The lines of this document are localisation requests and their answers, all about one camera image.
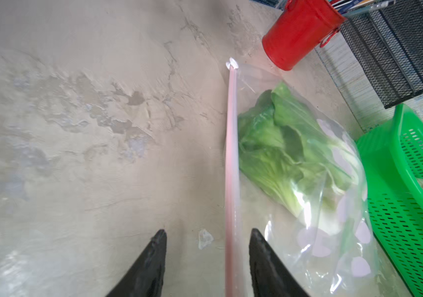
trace basket rim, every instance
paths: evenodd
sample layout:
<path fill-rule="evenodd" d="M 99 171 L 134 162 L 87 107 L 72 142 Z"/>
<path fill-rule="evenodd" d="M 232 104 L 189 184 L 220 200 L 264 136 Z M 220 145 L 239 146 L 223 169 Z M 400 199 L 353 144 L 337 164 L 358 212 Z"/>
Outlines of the basket rim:
<path fill-rule="evenodd" d="M 412 170 L 408 162 L 406 161 L 406 156 L 403 151 L 403 148 L 400 144 L 400 136 L 401 136 L 401 129 L 403 120 L 406 117 L 413 117 L 413 120 L 417 122 L 418 129 L 420 130 L 421 134 L 423 134 L 423 122 L 419 117 L 415 114 L 415 112 L 408 107 L 406 104 L 399 104 L 395 108 L 394 116 L 393 116 L 393 126 L 391 130 L 391 139 L 390 139 L 390 152 L 392 157 L 397 161 L 397 163 L 402 164 L 402 166 L 397 166 L 397 170 L 399 175 L 401 176 L 403 182 L 413 193 L 413 198 L 416 200 L 418 205 L 423 210 L 423 190 L 419 185 L 416 177 L 414 176 Z"/>

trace pink strip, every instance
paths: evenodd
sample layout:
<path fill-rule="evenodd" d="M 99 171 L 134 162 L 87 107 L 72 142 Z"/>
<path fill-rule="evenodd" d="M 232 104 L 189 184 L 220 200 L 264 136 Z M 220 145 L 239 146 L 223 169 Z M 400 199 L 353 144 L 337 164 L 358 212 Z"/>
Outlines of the pink strip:
<path fill-rule="evenodd" d="M 238 115 L 236 107 L 237 74 L 237 69 L 230 65 L 225 165 L 226 297 L 241 297 L 245 295 L 243 285 L 243 257 L 241 252 L 241 209 L 239 203 Z"/>

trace green plastic basket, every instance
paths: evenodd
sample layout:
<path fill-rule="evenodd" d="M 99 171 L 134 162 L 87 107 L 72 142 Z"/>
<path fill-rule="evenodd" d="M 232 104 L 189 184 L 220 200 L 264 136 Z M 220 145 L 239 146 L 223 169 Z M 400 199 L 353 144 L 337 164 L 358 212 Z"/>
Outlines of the green plastic basket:
<path fill-rule="evenodd" d="M 423 123 L 406 105 L 357 147 L 373 231 L 411 293 L 423 296 Z"/>

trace wire mesh rack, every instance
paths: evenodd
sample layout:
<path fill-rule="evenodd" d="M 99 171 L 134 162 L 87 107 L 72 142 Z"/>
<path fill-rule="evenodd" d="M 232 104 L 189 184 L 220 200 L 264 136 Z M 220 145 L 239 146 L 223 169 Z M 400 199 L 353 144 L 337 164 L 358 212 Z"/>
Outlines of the wire mesh rack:
<path fill-rule="evenodd" d="M 254 2 L 268 5 L 280 10 L 284 10 L 287 0 L 253 0 Z"/>
<path fill-rule="evenodd" d="M 341 32 L 385 108 L 423 93 L 423 0 L 351 18 Z"/>

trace bucket handle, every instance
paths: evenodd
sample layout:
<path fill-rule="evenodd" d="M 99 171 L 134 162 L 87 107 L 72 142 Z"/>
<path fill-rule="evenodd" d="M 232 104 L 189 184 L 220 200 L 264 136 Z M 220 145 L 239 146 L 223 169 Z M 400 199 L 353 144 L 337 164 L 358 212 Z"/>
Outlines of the bucket handle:
<path fill-rule="evenodd" d="M 335 29 L 333 29 L 333 31 L 327 35 L 321 42 L 320 42 L 320 47 L 323 48 L 324 46 L 326 46 L 327 43 L 329 43 L 330 39 L 337 34 L 340 31 L 340 27 L 337 27 Z"/>

